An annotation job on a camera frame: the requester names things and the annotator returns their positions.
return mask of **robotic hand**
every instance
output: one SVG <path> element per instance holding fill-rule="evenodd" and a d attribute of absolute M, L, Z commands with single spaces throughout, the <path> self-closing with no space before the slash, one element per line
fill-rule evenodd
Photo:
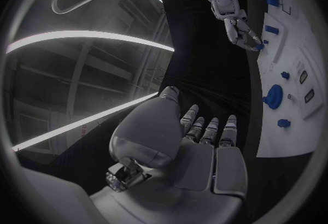
<path fill-rule="evenodd" d="M 240 9 L 238 0 L 209 1 L 211 2 L 211 9 L 215 17 L 224 21 L 229 41 L 243 49 L 258 51 L 257 48 L 246 45 L 247 34 L 249 34 L 257 44 L 262 44 L 262 41 L 246 23 L 246 12 Z"/>

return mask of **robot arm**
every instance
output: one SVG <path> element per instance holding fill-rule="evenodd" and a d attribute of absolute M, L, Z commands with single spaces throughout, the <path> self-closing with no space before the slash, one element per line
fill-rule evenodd
<path fill-rule="evenodd" d="M 257 44 L 262 44 L 258 36 L 250 29 L 245 22 L 247 15 L 245 10 L 240 9 L 238 0 L 209 0 L 211 9 L 215 17 L 223 20 L 229 41 L 246 50 L 258 51 L 246 45 L 247 34 L 249 34 Z"/>

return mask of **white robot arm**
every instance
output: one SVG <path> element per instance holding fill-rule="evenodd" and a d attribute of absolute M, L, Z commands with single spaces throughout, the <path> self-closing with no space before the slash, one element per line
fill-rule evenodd
<path fill-rule="evenodd" d="M 249 34 L 257 44 L 262 44 L 262 41 L 245 22 L 247 15 L 245 10 L 240 9 L 238 0 L 209 1 L 211 2 L 212 12 L 215 17 L 224 21 L 229 41 L 246 50 L 258 51 L 257 48 L 246 45 L 247 34 Z"/>

